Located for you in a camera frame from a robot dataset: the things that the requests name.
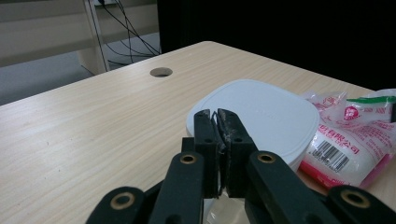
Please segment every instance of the pink plastic bag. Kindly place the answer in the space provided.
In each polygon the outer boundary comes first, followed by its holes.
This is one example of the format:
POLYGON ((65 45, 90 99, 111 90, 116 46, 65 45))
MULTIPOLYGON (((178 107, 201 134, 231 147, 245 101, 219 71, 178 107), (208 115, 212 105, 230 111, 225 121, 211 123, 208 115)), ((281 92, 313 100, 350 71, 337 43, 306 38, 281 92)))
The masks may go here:
POLYGON ((304 98, 321 120, 300 169, 326 188, 366 188, 396 152, 396 89, 358 99, 347 99, 345 92, 304 98))

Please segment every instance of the dark background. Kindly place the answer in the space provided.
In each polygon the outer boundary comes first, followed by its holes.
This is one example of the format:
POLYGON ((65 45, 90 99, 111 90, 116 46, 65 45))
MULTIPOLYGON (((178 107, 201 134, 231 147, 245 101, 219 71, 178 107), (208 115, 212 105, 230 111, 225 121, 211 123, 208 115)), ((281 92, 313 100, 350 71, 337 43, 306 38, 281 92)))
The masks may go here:
POLYGON ((394 2, 158 0, 161 47, 212 40, 375 91, 396 88, 394 2))

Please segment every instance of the brass screw hole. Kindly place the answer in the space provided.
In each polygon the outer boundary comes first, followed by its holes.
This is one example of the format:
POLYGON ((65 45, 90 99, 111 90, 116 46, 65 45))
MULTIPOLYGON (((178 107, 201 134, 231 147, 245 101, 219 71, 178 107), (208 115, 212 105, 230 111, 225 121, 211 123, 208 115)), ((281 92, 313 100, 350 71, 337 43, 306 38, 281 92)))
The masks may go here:
POLYGON ((134 195, 130 192, 119 193, 110 202, 110 206, 115 210, 122 210, 134 203, 134 195))
POLYGON ((267 154, 267 153, 259 154, 257 156, 257 159, 259 159, 259 161, 262 161, 265 163, 273 163, 276 160, 273 156, 271 156, 270 154, 267 154))
POLYGON ((344 189, 341 191, 341 198, 349 204, 359 208, 370 207, 370 201, 360 192, 344 189))
POLYGON ((180 161, 184 164, 193 164, 196 160, 197 159, 192 155, 184 155, 180 158, 180 161))

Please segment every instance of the wooden table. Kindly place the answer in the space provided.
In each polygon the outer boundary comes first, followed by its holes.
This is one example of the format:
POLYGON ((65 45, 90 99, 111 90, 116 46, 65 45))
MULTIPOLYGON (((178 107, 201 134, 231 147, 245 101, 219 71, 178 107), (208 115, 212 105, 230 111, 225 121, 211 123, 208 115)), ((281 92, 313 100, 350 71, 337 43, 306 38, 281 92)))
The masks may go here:
MULTIPOLYGON (((202 42, 0 106, 0 223, 84 223, 111 190, 149 189, 164 178, 180 151, 191 108, 239 78, 296 94, 347 91, 359 97, 371 92, 202 42), (155 77, 150 72, 156 68, 173 73, 155 77)), ((368 188, 394 210, 395 172, 394 161, 368 188)))

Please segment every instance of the barcode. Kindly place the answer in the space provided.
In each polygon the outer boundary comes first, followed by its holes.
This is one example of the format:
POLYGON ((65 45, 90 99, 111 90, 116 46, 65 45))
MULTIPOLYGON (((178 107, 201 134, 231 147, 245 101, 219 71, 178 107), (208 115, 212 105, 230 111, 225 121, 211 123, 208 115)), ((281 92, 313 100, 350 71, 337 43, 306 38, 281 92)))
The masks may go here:
POLYGON ((326 141, 320 143, 312 155, 336 173, 349 162, 349 158, 344 153, 326 141))

